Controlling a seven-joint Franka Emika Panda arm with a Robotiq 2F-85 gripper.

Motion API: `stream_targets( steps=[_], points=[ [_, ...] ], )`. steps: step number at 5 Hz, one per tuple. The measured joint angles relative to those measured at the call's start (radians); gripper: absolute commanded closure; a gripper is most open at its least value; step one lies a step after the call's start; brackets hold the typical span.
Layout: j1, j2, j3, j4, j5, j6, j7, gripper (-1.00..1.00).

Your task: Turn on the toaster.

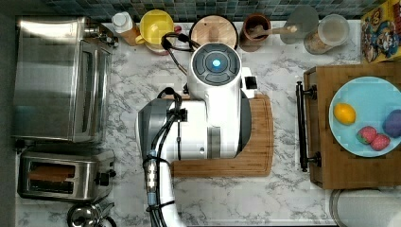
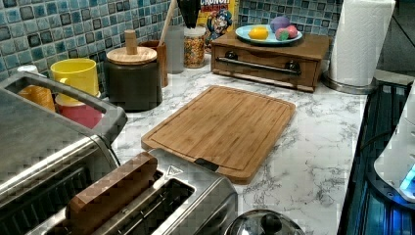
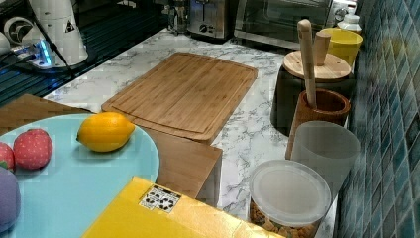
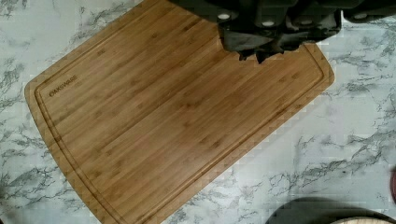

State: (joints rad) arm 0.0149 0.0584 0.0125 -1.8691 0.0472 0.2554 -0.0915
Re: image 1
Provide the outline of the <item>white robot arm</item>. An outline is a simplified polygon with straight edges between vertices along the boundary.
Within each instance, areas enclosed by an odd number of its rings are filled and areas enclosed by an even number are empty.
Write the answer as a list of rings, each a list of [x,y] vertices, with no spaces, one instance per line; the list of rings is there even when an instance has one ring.
[[[204,44],[189,62],[189,98],[166,87],[137,114],[151,227],[186,227],[175,204],[171,163],[234,158],[249,141],[252,115],[241,73],[232,47]]]

